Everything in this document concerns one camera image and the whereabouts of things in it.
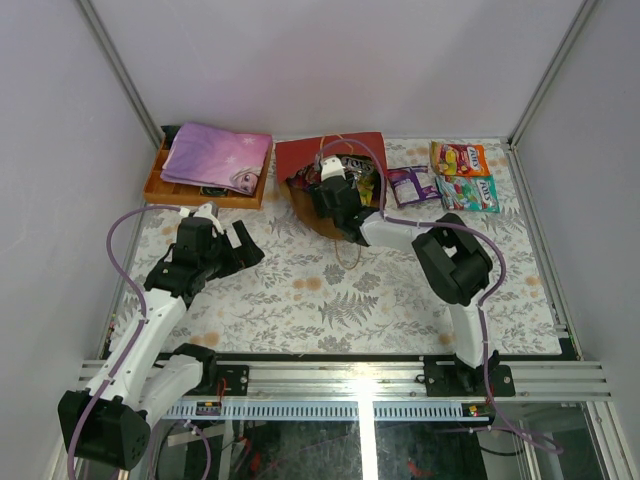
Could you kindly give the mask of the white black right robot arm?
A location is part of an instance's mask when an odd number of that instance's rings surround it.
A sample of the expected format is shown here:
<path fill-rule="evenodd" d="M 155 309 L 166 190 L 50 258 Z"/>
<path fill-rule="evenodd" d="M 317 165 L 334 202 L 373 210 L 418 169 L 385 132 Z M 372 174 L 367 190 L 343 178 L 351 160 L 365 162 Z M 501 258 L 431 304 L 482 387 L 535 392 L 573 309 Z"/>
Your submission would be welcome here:
<path fill-rule="evenodd" d="M 453 213 L 425 224 L 392 219 L 365 207 L 348 181 L 333 176 L 311 188 L 314 209 L 329 218 L 343 237 L 361 246 L 387 247 L 413 254 L 429 286 L 448 306 L 455 334 L 450 361 L 424 362 L 423 383 L 431 397 L 513 397 L 511 369 L 491 345 L 483 303 L 493 262 L 483 248 L 488 237 Z"/>

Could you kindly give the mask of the purple candy bag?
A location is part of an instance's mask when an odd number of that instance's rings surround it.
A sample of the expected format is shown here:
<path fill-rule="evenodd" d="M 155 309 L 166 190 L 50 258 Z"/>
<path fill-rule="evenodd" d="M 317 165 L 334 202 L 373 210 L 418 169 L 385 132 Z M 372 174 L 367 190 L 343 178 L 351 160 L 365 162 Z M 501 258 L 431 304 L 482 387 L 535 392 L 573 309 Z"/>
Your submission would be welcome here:
<path fill-rule="evenodd" d="M 398 208 L 441 198 L 426 165 L 389 169 L 387 179 Z"/>

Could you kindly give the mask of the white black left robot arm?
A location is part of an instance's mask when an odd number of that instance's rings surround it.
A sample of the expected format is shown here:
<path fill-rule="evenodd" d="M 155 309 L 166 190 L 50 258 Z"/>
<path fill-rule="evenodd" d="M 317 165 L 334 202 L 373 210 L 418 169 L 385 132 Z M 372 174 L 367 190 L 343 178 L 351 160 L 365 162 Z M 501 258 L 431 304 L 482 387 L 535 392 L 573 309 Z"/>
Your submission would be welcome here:
<path fill-rule="evenodd" d="M 152 429 L 183 395 L 223 392 L 216 354 L 207 347 L 182 344 L 158 372 L 152 369 L 165 340 L 207 282 L 263 259 L 244 223 L 236 221 L 232 227 L 237 246 L 213 217 L 183 218 L 175 242 L 145 280 L 138 318 L 87 385 L 62 396 L 58 417 L 70 475 L 77 458 L 133 469 Z"/>

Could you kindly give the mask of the green yellow candy bag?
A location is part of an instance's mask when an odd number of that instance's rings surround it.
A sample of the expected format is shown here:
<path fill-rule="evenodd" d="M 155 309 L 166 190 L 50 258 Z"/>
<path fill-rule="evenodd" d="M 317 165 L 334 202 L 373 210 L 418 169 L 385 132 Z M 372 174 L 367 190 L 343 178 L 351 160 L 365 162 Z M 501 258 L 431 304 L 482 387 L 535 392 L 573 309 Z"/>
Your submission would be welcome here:
<path fill-rule="evenodd" d="M 361 203 L 364 206 L 370 206 L 378 183 L 378 172 L 374 162 L 364 155 L 346 155 L 341 162 L 346 172 L 352 177 Z"/>

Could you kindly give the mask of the teal Fox's mint candy bag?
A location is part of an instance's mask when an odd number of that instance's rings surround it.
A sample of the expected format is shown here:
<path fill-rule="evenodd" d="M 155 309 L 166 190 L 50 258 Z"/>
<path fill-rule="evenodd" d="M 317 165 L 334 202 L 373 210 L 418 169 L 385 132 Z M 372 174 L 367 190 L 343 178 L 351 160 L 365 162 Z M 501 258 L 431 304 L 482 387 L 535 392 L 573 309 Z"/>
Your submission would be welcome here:
<path fill-rule="evenodd" d="M 499 213 L 500 204 L 492 176 L 437 176 L 436 186 L 446 210 Z"/>

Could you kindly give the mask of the orange Fox's fruits candy bag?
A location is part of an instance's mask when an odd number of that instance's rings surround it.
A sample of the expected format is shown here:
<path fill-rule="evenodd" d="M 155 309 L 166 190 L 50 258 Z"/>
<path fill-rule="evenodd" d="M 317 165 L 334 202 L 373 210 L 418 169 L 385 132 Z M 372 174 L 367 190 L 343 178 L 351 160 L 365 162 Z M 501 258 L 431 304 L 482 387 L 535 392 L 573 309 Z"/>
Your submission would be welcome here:
<path fill-rule="evenodd" d="M 432 141 L 430 159 L 437 175 L 484 177 L 490 175 L 485 149 L 479 144 Z"/>

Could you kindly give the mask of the red brown paper bag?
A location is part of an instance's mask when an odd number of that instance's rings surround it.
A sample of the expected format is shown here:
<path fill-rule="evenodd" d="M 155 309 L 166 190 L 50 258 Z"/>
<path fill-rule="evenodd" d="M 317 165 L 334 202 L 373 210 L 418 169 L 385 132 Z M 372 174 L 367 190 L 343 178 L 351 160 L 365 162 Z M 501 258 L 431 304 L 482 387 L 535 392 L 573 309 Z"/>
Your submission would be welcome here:
<path fill-rule="evenodd" d="M 379 132 L 359 132 L 329 134 L 322 137 L 279 142 L 275 146 L 276 181 L 281 194 L 290 203 L 296 217 L 319 235 L 333 241 L 344 240 L 344 235 L 335 227 L 331 219 L 322 219 L 316 212 L 311 194 L 305 187 L 295 186 L 293 178 L 306 167 L 315 173 L 316 155 L 322 157 L 346 154 L 370 158 L 373 152 L 387 174 L 387 159 L 382 134 Z"/>

